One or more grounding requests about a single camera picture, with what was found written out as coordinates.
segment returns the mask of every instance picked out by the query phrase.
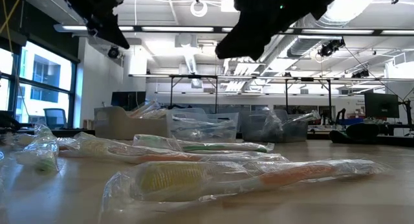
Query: wooden table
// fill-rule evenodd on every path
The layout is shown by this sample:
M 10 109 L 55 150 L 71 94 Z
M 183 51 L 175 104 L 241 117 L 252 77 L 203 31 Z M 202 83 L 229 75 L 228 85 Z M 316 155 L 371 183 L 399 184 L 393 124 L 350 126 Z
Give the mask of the wooden table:
M 371 159 L 392 167 L 365 178 L 297 183 L 274 192 L 226 197 L 174 212 L 137 210 L 132 223 L 413 223 L 414 151 L 393 146 L 332 144 L 327 140 L 280 144 L 291 161 Z M 129 165 L 60 158 L 60 172 L 38 175 L 9 164 L 7 213 L 15 223 L 96 223 L 107 180 Z

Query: plastic bag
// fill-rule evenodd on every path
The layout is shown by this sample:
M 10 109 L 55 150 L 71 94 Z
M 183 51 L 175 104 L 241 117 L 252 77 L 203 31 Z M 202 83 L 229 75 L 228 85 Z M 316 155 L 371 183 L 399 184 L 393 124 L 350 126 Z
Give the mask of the plastic bag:
M 171 135 L 192 142 L 234 142 L 237 124 L 233 120 L 211 123 L 192 118 L 173 117 Z
M 112 159 L 133 164 L 152 161 L 194 161 L 194 162 L 248 162 L 248 161 L 287 161 L 278 153 L 239 152 L 228 154 L 194 154 L 163 148 L 150 148 L 146 146 L 129 146 L 120 142 L 79 133 L 76 141 L 69 147 L 81 156 Z
M 177 202 L 259 190 L 307 179 L 378 174 L 368 160 L 310 162 L 149 162 L 115 174 L 106 184 L 103 209 L 133 201 Z
M 319 113 L 317 111 L 312 111 L 310 113 L 307 113 L 307 114 L 285 121 L 283 123 L 283 126 L 286 124 L 293 123 L 293 122 L 308 122 L 308 121 L 319 120 L 319 119 L 321 119 L 321 116 L 319 115 Z
M 133 146 L 147 146 L 153 148 L 162 148 L 175 151 L 185 151 L 194 153 L 193 151 L 256 151 L 266 153 L 273 150 L 274 144 L 263 146 L 256 143 L 201 143 L 190 142 L 185 140 L 175 140 L 154 135 L 137 134 L 134 136 Z
M 140 118 L 159 119 L 167 115 L 167 109 L 158 109 L 148 111 L 140 116 Z
M 160 109 L 160 104 L 157 101 L 152 100 L 148 104 L 138 108 L 136 111 L 129 114 L 129 117 L 141 118 L 142 115 L 145 115 L 146 113 L 149 113 L 150 111 L 154 111 L 157 109 Z
M 209 151 L 209 150 L 228 150 L 228 151 L 256 151 L 267 153 L 270 150 L 273 150 L 274 144 L 270 143 L 267 146 L 245 142 L 245 143 L 200 143 L 200 142 L 188 142 L 183 140 L 178 140 L 181 148 L 185 152 L 192 153 L 193 151 Z
M 175 139 L 146 134 L 136 134 L 134 136 L 133 146 L 147 146 L 182 151 L 182 148 Z
M 41 124 L 35 125 L 34 133 L 33 141 L 23 151 L 16 152 L 17 162 L 42 172 L 59 171 L 57 138 Z
M 3 178 L 2 178 L 2 165 L 5 160 L 5 156 L 3 152 L 0 151 L 0 223 L 8 223 L 7 213 L 6 213 L 6 205 L 5 205 L 5 188 L 3 185 Z

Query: fluorescent light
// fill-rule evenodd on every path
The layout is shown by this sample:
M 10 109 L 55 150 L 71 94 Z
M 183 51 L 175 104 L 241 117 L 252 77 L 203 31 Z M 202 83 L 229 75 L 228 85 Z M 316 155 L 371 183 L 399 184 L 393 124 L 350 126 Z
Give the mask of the fluorescent light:
M 299 39 L 342 39 L 341 36 L 298 36 Z
M 87 30 L 86 26 L 62 26 L 65 30 Z
M 221 0 L 221 12 L 237 12 L 234 8 L 234 0 Z
M 138 78 L 169 78 L 169 75 L 166 74 L 130 74 L 130 76 Z
M 222 27 L 221 31 L 222 32 L 231 32 L 233 30 L 233 27 Z
M 414 34 L 414 30 L 383 30 L 381 34 Z
M 122 31 L 134 31 L 134 27 L 119 27 Z
M 160 32 L 213 32 L 213 27 L 142 27 L 142 31 Z
M 353 29 L 305 29 L 304 34 L 372 34 L 374 30 L 353 30 Z
M 86 26 L 62 26 L 65 30 L 73 30 L 73 31 L 84 31 L 87 30 Z M 124 31 L 134 31 L 134 27 L 119 27 L 120 30 Z
M 252 76 L 218 76 L 218 78 L 252 79 Z

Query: clear plastic container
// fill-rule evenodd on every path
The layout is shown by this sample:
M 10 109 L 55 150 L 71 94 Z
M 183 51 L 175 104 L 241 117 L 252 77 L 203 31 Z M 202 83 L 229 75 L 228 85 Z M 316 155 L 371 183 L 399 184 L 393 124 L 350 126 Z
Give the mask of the clear plastic container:
M 280 119 L 281 125 L 267 125 L 272 115 Z M 253 142 L 301 142 L 307 139 L 307 121 L 289 122 L 285 110 L 262 110 L 241 113 L 243 140 Z
M 205 114 L 169 110 L 167 125 L 170 137 L 193 142 L 235 142 L 238 113 Z

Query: table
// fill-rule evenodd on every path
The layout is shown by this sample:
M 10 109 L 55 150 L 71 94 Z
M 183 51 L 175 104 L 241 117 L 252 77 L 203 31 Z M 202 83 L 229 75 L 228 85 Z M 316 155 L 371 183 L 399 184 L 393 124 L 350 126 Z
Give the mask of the table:
M 308 140 L 278 144 L 276 152 L 291 161 L 365 158 L 393 169 L 373 177 L 297 183 L 273 192 L 226 197 L 176 212 L 159 212 L 140 223 L 412 223 L 413 150 Z M 75 158 L 60 158 L 59 164 L 60 172 L 50 176 L 9 165 L 6 187 L 11 224 L 96 223 L 105 183 L 116 171 L 129 167 Z

